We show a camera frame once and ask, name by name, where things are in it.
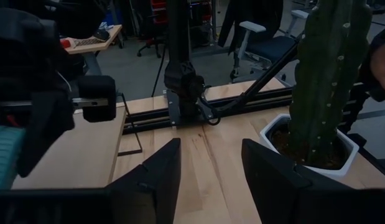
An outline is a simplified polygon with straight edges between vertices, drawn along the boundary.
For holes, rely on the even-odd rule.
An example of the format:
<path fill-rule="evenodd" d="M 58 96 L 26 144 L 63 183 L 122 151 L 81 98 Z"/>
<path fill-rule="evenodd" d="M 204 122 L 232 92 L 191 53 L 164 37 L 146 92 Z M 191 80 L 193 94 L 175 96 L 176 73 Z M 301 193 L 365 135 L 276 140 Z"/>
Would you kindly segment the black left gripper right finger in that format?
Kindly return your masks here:
<path fill-rule="evenodd" d="M 385 189 L 353 189 L 252 139 L 241 158 L 262 223 L 385 223 Z"/>

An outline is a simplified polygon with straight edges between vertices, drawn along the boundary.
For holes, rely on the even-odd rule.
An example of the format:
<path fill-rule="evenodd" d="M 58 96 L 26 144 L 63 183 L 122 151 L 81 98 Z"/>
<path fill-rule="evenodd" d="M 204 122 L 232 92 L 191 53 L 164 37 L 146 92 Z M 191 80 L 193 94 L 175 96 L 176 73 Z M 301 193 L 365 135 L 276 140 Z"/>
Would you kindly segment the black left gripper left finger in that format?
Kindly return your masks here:
<path fill-rule="evenodd" d="M 102 188 L 0 190 L 0 223 L 172 223 L 181 173 L 173 138 Z"/>

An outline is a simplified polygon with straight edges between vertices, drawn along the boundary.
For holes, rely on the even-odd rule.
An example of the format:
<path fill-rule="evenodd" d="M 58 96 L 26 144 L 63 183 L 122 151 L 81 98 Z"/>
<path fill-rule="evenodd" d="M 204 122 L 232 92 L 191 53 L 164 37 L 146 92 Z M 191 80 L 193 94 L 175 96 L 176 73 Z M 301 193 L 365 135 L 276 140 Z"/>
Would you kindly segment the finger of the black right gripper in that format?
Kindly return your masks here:
<path fill-rule="evenodd" d="M 88 100 L 104 99 L 106 105 L 83 106 L 83 118 L 90 123 L 111 121 L 116 117 L 116 84 L 109 76 L 85 76 L 77 80 L 78 94 Z M 17 174 L 27 177 L 49 147 L 66 131 L 75 127 L 74 105 L 68 92 L 58 90 L 32 94 L 32 109 Z"/>

